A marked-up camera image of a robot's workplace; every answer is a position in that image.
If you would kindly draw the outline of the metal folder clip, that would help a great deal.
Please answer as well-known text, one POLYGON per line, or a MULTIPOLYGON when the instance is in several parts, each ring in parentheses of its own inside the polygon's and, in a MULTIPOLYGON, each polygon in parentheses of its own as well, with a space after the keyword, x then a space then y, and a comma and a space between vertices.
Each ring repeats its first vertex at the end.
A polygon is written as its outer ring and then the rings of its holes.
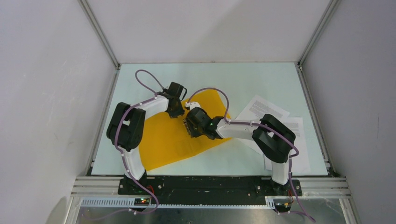
POLYGON ((185 126, 187 133, 190 135, 191 133, 190 133, 190 126, 189 126, 188 120, 184 119, 183 124, 185 126))

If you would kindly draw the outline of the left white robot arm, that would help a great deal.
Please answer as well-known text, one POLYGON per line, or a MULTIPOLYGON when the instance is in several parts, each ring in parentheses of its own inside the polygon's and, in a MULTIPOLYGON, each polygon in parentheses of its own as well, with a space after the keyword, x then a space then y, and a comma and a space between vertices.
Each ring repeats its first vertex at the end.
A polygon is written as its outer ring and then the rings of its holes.
POLYGON ((168 113, 171 119, 184 115, 181 100, 186 93, 184 86, 172 82, 169 88, 143 102, 116 105, 106 136, 121 154, 125 175, 132 179, 129 187, 134 193, 143 194, 148 188, 148 182, 142 178, 146 170, 139 152, 145 120, 162 112, 168 113))

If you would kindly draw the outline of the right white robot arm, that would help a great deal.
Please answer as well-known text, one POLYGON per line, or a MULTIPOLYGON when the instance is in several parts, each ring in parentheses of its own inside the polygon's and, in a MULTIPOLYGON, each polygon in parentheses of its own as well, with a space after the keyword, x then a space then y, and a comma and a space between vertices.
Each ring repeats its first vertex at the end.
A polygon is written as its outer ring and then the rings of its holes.
POLYGON ((265 114, 260 120, 211 118, 200 107, 188 106, 184 126, 192 138, 206 136, 211 140, 237 138, 254 142, 272 163, 272 190, 284 195, 290 189, 291 159, 299 155, 294 145, 296 135, 280 120, 265 114))

